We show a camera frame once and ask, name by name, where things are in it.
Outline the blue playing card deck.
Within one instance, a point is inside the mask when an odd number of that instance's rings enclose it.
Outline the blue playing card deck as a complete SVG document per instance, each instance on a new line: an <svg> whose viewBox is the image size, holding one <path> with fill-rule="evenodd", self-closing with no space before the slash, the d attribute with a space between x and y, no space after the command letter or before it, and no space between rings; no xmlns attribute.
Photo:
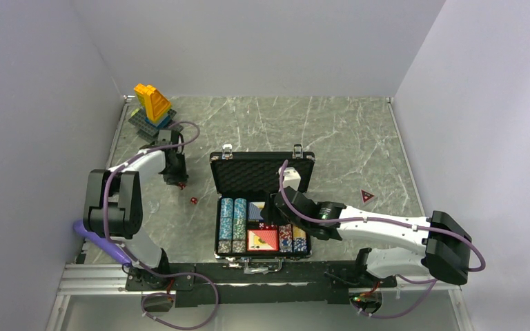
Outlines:
<svg viewBox="0 0 530 331"><path fill-rule="evenodd" d="M248 222L259 223L264 220L262 216L262 210L264 209L265 203L262 201L251 201L248 203Z"/></svg>

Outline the red playing card deck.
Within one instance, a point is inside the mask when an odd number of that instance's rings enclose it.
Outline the red playing card deck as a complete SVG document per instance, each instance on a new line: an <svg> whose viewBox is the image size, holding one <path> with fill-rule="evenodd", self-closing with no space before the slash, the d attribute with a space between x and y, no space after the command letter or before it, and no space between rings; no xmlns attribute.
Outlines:
<svg viewBox="0 0 530 331"><path fill-rule="evenodd" d="M248 252L277 252L279 250L277 230L249 230L246 250Z"/></svg>

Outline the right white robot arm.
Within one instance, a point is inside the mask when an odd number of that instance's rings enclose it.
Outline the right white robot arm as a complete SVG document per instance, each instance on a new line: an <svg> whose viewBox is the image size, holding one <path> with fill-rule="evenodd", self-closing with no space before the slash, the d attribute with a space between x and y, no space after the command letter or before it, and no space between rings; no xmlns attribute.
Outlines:
<svg viewBox="0 0 530 331"><path fill-rule="evenodd" d="M383 243L362 248L353 278L367 287L397 274L429 274L453 285L464 285L472 238L448 213L429 217L396 217L357 209L344 203L315 202L292 188L272 193L261 216L275 225L291 224L322 241L359 240Z"/></svg>

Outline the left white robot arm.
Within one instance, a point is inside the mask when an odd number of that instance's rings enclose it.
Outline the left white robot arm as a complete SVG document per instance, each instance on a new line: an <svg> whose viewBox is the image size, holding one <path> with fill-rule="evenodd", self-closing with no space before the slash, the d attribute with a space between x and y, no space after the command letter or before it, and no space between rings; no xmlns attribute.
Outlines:
<svg viewBox="0 0 530 331"><path fill-rule="evenodd" d="M188 181L184 146L178 130L162 130L156 142L140 148L116 166L92 170L88 175L84 203L84 228L128 257L132 268L143 274L155 290L171 278L163 248L143 230L141 186L161 176L167 185L182 187Z"/></svg>

